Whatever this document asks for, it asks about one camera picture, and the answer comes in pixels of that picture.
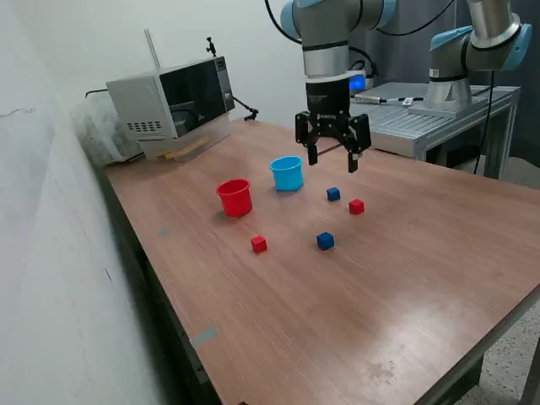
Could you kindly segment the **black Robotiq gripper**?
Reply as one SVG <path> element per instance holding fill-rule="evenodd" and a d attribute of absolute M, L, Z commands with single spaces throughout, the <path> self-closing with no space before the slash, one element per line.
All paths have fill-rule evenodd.
<path fill-rule="evenodd" d="M 360 155 L 371 147 L 370 122 L 366 114 L 350 117 L 349 78 L 308 79 L 307 111 L 295 115 L 295 141 L 307 150 L 308 164 L 316 165 L 318 138 L 341 138 L 348 152 L 348 172 L 358 169 Z"/>

